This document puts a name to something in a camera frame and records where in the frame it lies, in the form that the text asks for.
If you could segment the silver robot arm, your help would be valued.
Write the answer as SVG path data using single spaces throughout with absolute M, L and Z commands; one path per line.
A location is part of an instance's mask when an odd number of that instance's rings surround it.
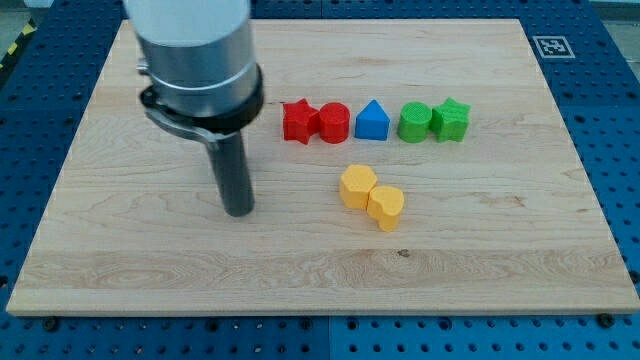
M 166 132 L 212 150 L 242 149 L 262 106 L 248 0 L 126 0 L 150 78 L 141 100 Z

